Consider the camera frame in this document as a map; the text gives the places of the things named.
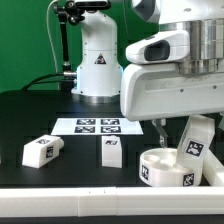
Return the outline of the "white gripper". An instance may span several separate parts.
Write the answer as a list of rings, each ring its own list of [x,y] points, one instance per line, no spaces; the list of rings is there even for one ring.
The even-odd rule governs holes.
[[[130,64],[122,77],[120,108],[131,121],[153,119],[166,148],[163,118],[224,112],[224,70],[191,76],[180,75],[175,63]]]

